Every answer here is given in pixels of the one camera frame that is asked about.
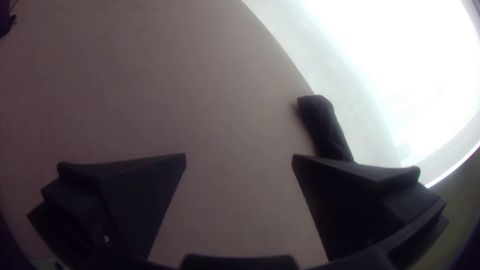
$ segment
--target black cloth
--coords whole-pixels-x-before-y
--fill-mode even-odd
[[[0,38],[10,32],[16,18],[16,15],[10,16],[10,0],[0,0]]]
[[[354,162],[334,106],[322,95],[306,95],[297,99],[298,110],[315,144],[320,158]]]

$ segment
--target black fabric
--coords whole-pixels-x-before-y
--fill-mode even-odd
[[[59,179],[42,189],[45,202],[28,218],[73,269],[104,245],[147,259],[186,165],[185,154],[59,163]]]
[[[396,270],[381,248],[370,247],[351,256],[307,270]]]
[[[292,168],[330,261],[380,242],[397,250],[417,231],[432,228],[445,205],[417,182],[416,167],[379,168],[296,154]],[[434,205],[428,220],[412,231]]]
[[[299,97],[297,104],[316,154],[325,159],[354,162],[332,103],[322,95],[306,95]]]
[[[0,39],[10,32],[16,18],[10,16],[10,0],[0,0]]]

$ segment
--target beige floor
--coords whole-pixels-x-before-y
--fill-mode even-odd
[[[20,0],[0,41],[0,210],[30,259],[26,215],[59,161],[186,153],[150,259],[291,254],[327,261],[291,169],[313,154],[311,90],[240,0]]]

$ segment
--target bright window light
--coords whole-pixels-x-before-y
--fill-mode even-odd
[[[478,148],[462,132],[480,108],[480,41],[459,0],[244,2],[332,100],[359,163],[418,165],[430,187]]]

